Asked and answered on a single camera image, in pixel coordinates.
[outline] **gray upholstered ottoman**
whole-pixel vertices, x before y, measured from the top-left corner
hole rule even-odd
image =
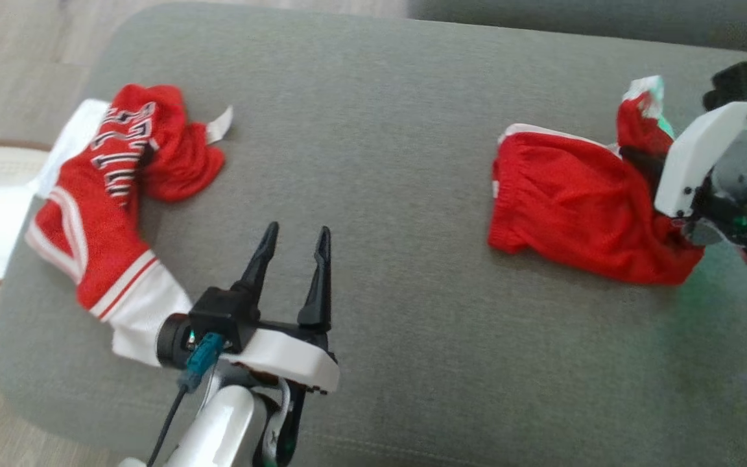
[[[262,310],[293,319],[314,232],[332,228],[343,376],[306,407],[295,465],[747,465],[747,269],[731,248],[666,289],[486,246],[490,166],[511,122],[611,141],[630,80],[659,73],[681,130],[711,75],[744,59],[178,4],[125,24],[84,97],[173,83],[199,121],[234,104],[213,185],[143,204],[143,235],[193,298],[236,278],[279,221]],[[20,243],[0,299],[0,388],[13,408],[142,457],[174,378],[114,357],[110,329]],[[198,403],[184,404],[172,440]]]

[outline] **folded clothing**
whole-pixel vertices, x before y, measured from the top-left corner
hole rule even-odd
[[[112,325],[112,348],[159,366],[158,328],[191,302],[137,234],[137,198],[195,195],[213,181],[223,153],[204,124],[187,122],[174,86],[125,86],[97,134],[63,163],[26,242],[77,285],[77,300]]]
[[[664,129],[655,101],[661,94],[647,85],[625,95],[619,143],[663,156],[672,130]],[[531,247],[559,263],[644,284],[681,284],[702,259],[704,249],[653,209],[645,178],[617,147],[514,124],[501,137],[492,177],[493,248],[515,254]]]

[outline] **wooden floor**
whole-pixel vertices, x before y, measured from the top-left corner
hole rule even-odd
[[[167,0],[0,0],[0,138],[53,144],[112,32]],[[222,0],[402,18],[403,0]],[[116,465],[106,450],[45,434],[0,396],[0,466]]]

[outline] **gray sofa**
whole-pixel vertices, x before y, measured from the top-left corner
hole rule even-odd
[[[407,0],[412,18],[747,51],[747,0]]]
[[[297,466],[747,465],[747,268],[709,249],[678,289],[486,246],[497,136],[521,121],[613,141],[630,80],[662,74],[682,129],[747,53],[430,21],[172,4],[121,27],[83,97],[174,83],[225,104],[228,161],[143,237],[193,298],[281,223],[261,308],[296,316],[333,231],[340,390]],[[39,202],[33,204],[32,212]],[[47,431],[145,457],[174,370],[115,357],[71,282],[19,243],[0,295],[0,389]],[[166,450],[192,420],[184,402]]]

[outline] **blue cable connector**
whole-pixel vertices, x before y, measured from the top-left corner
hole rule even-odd
[[[192,394],[201,385],[201,380],[208,370],[215,365],[223,352],[224,338],[215,332],[208,332],[186,361],[186,370],[178,378],[178,386],[186,387]]]

